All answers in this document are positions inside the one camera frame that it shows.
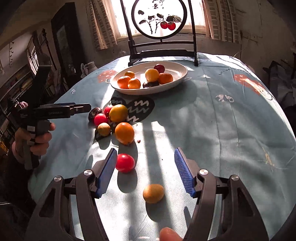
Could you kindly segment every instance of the blue gripper pad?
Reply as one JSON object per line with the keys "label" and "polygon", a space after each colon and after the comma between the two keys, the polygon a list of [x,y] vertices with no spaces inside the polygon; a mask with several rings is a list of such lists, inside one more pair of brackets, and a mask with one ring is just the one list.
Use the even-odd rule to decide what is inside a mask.
{"label": "blue gripper pad", "polygon": [[185,191],[189,193],[191,197],[193,197],[196,193],[194,189],[194,178],[191,175],[187,167],[187,164],[178,149],[175,150],[174,156],[175,156],[175,163],[176,163],[179,175],[181,177],[181,180],[183,182]]}
{"label": "blue gripper pad", "polygon": [[117,151],[114,149],[108,158],[108,160],[105,162],[105,166],[101,172],[101,175],[97,179],[96,187],[96,196],[98,198],[102,197],[104,193],[106,193],[110,179],[112,177],[112,174],[115,169],[115,165],[117,162]]}

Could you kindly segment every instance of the silver bolt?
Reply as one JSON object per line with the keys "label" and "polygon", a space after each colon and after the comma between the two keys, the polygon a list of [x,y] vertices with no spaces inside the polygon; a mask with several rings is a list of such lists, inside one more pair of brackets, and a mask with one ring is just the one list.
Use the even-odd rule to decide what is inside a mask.
{"label": "silver bolt", "polygon": [[56,177],[54,177],[54,181],[55,181],[55,182],[59,182],[61,179],[62,179],[61,176],[56,176]]}
{"label": "silver bolt", "polygon": [[201,175],[207,175],[209,172],[206,169],[200,169]]}
{"label": "silver bolt", "polygon": [[232,175],[232,176],[231,176],[231,179],[232,179],[233,181],[237,181],[237,180],[239,179],[239,176],[237,176],[237,175]]}
{"label": "silver bolt", "polygon": [[84,175],[90,176],[92,174],[92,170],[85,170]]}

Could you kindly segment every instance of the orange mushroom print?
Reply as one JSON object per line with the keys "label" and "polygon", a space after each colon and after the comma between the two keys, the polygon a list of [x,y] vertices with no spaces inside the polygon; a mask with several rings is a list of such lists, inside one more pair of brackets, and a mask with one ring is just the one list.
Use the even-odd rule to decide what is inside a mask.
{"label": "orange mushroom print", "polygon": [[107,79],[111,79],[111,77],[113,77],[115,74],[117,74],[117,71],[115,70],[106,70],[98,75],[98,81],[101,83]]}
{"label": "orange mushroom print", "polygon": [[272,96],[264,89],[264,87],[260,84],[260,82],[256,80],[250,80],[244,74],[235,74],[234,80],[242,84],[243,86],[250,88],[256,94],[262,95],[265,98],[272,100]]}

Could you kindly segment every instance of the table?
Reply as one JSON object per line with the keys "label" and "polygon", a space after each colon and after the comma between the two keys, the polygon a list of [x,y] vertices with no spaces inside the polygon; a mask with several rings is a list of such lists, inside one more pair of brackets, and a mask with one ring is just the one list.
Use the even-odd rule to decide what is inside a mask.
{"label": "table", "polygon": [[[39,199],[54,176],[76,176],[114,147],[118,153],[132,155],[137,164],[128,175],[115,170],[106,194],[96,201],[109,239],[157,240],[165,226],[184,236],[196,200],[185,193],[174,164],[174,150],[181,147],[188,159],[214,175],[240,176],[271,238],[296,203],[295,136],[272,94],[240,60],[202,53],[199,58],[198,67],[189,58],[145,59],[176,61],[187,67],[188,75],[171,90],[141,97],[143,103],[148,98],[150,107],[153,103],[155,107],[133,123],[136,142],[129,147],[114,136],[94,141],[87,113],[54,120],[57,128],[50,147],[29,181],[33,199]],[[134,106],[138,96],[114,92],[97,79],[104,71],[119,72],[127,64],[125,56],[99,68],[57,103],[90,103],[94,108],[112,99],[113,104],[123,101]],[[156,205],[145,204],[142,197],[144,187],[151,183],[165,188],[164,199]],[[75,200],[71,198],[73,223],[77,237],[83,238]],[[220,208],[216,203],[210,237],[217,232]]]}

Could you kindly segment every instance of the yellow fruit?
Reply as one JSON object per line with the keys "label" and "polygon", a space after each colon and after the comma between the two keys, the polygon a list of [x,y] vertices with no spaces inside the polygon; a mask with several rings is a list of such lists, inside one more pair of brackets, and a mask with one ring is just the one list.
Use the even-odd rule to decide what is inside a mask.
{"label": "yellow fruit", "polygon": [[145,187],[143,191],[143,198],[147,203],[157,203],[164,196],[164,188],[160,184],[151,184]]}
{"label": "yellow fruit", "polygon": [[109,113],[110,120],[115,123],[126,121],[127,116],[128,109],[122,104],[113,106]]}
{"label": "yellow fruit", "polygon": [[145,72],[145,77],[148,82],[155,82],[159,77],[159,72],[157,69],[147,69]]}
{"label": "yellow fruit", "polygon": [[97,130],[98,130],[98,133],[104,137],[108,136],[111,132],[111,128],[107,123],[99,124]]}
{"label": "yellow fruit", "polygon": [[159,74],[158,83],[163,85],[173,81],[173,76],[168,73]]}
{"label": "yellow fruit", "polygon": [[141,82],[138,79],[130,79],[128,82],[129,89],[139,89],[141,88]]}
{"label": "yellow fruit", "polygon": [[117,84],[120,89],[128,89],[128,81],[131,79],[129,76],[122,76],[118,78]]}
{"label": "yellow fruit", "polygon": [[115,136],[120,143],[128,145],[133,142],[135,138],[135,132],[131,124],[127,122],[121,122],[115,128]]}
{"label": "yellow fruit", "polygon": [[127,71],[124,75],[129,76],[131,78],[134,78],[135,77],[135,73],[132,72],[132,71]]}

